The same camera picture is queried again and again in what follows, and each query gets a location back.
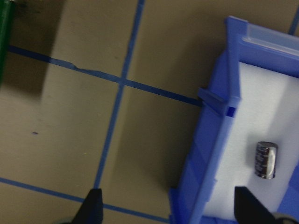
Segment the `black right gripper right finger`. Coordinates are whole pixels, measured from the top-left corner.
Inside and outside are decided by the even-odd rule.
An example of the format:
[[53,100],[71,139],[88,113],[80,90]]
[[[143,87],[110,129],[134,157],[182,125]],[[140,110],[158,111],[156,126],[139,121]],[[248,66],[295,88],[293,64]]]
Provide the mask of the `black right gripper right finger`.
[[275,217],[247,187],[235,187],[234,216],[239,224],[277,224]]

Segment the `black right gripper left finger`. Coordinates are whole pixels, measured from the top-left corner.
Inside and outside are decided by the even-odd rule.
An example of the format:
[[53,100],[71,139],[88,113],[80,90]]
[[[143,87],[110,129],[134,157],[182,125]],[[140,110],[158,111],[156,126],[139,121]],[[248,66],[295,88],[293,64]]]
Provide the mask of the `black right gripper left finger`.
[[91,189],[71,224],[101,224],[103,222],[103,198],[101,189]]

